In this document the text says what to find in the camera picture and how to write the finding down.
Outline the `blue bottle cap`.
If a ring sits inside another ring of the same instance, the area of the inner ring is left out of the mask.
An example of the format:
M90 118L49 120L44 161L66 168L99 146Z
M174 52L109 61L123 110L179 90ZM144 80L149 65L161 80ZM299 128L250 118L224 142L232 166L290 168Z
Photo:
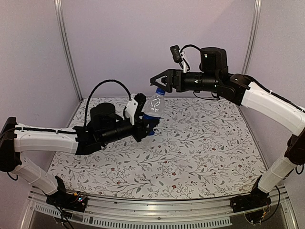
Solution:
M156 93L159 94L159 95L165 95L165 90L158 87L158 88L156 89Z

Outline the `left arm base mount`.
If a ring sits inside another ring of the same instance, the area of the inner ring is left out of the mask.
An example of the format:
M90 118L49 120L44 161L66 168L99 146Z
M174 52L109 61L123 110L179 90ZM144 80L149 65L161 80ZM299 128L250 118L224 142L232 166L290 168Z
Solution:
M63 180L58 176L55 176L55 179L58 183L57 191L54 194L46 195L46 203L58 208L85 212L88 203L87 196L79 191L73 194L67 193Z

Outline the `clear plastic Pepsi bottle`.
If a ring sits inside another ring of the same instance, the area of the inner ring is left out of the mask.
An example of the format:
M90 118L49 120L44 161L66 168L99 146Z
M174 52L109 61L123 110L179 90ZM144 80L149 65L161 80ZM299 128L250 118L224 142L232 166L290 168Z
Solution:
M146 119L161 119L161 116L163 114L165 108L165 100L164 95L159 95L155 93L152 97L148 99L144 106L144 112L142 118ZM154 125L153 128L153 135L146 137L141 141L141 146L148 147L150 143L153 141L153 136L155 134L155 129L157 125Z

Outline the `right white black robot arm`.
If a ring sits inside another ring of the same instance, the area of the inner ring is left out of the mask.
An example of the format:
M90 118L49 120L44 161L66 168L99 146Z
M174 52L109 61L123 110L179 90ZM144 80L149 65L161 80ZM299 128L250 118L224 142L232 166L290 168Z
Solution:
M168 93L212 92L229 102L264 114L288 129L292 136L285 153L260 176L246 198L250 208L258 207L281 180L298 165L305 163L305 110L262 86L255 78L228 71L225 49L200 48L199 72L191 72L183 49L170 48L174 62L181 70L168 69L150 79L150 83Z

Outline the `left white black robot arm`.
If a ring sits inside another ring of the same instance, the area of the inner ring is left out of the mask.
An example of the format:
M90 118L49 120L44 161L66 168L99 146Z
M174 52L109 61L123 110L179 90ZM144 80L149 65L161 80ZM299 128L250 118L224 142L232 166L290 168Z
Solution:
M136 142L148 136L158 125L158 118L142 112L142 104L129 101L120 117L111 103L101 103L90 110L90 121L84 126L52 129L18 124L9 117L0 133L0 170L16 174L67 207L71 197L62 179L51 176L30 161L23 152L50 151L89 155L109 143L132 136Z

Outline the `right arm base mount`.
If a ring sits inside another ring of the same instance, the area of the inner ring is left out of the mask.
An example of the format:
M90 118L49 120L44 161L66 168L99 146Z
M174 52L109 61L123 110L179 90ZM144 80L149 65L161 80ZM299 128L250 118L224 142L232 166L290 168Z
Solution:
M269 194L260 190L230 199L230 207L233 212L243 212L246 220L252 224L261 223L264 220L270 211L271 203Z

